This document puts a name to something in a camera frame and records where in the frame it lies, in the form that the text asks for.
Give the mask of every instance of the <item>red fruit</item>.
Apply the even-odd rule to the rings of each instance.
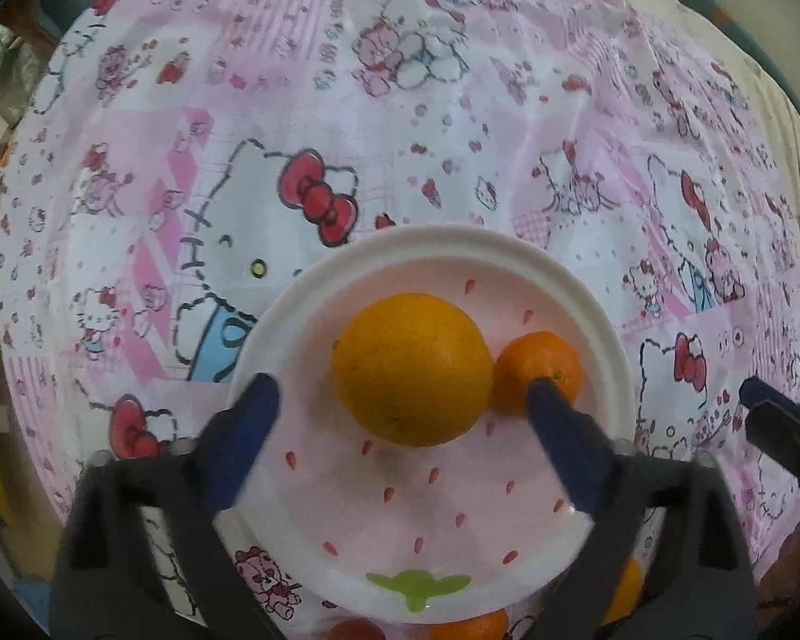
[[[326,640],[386,640],[380,626],[367,619],[345,620],[326,633]]]

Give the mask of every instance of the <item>tangerine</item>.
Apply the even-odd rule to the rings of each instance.
[[[503,640],[509,631],[509,618],[503,609],[427,627],[427,640]]]
[[[578,352],[553,332],[531,332],[507,344],[495,363],[493,408],[510,417],[523,417],[527,388],[538,378],[551,378],[569,404],[581,393]]]

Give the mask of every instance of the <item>bed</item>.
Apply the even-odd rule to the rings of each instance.
[[[380,228],[470,221],[545,247],[602,301],[638,448],[716,455],[757,577],[800,521],[734,397],[758,373],[800,401],[800,117],[676,0],[95,0],[17,138],[2,351],[62,519],[95,451],[158,454],[225,405],[245,335],[309,263]],[[286,633],[343,618],[236,512],[218,527],[247,581],[267,567],[253,590]],[[537,602],[511,609],[517,634]]]

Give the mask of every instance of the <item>small orange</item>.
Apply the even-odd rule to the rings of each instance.
[[[386,640],[386,634],[367,619],[350,619],[333,626],[326,633],[326,640]]]
[[[640,570],[637,561],[629,556],[628,560],[625,561],[625,567],[622,571],[622,577],[619,578],[619,583],[617,583],[616,591],[613,592],[610,606],[607,607],[602,626],[631,615],[634,609],[637,608],[642,590],[643,571]]]
[[[473,619],[427,627],[427,640],[503,640],[509,618],[503,609]]]
[[[551,378],[569,404],[581,393],[578,352],[553,332],[531,332],[507,344],[495,363],[493,409],[510,417],[526,415],[527,388],[537,378]]]
[[[410,447],[453,440],[489,405],[492,356],[469,316],[428,293],[372,303],[332,356],[335,390],[373,435]]]

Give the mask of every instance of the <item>cartoon bear print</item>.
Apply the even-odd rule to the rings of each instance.
[[[134,180],[133,173],[119,178],[109,170],[109,144],[93,144],[83,157],[78,194],[71,209],[72,214],[124,215],[118,207],[116,193]]]
[[[275,613],[284,620],[293,618],[294,607],[302,603],[295,591],[301,585],[293,582],[287,573],[282,573],[269,553],[252,546],[248,551],[237,551],[235,564],[264,611]]]
[[[350,238],[357,189],[354,168],[326,165],[315,149],[267,151],[254,139],[235,148],[208,197],[183,212],[181,271],[205,291],[175,312],[175,357],[188,380],[230,382],[245,336],[292,272]]]
[[[427,80],[453,83],[468,72],[459,54],[465,15],[439,0],[384,0],[352,43],[362,67],[352,72],[371,96],[418,89]]]
[[[700,338],[683,332],[671,346],[644,339],[634,442],[650,457],[684,459],[692,450],[693,422],[706,407],[708,366]]]

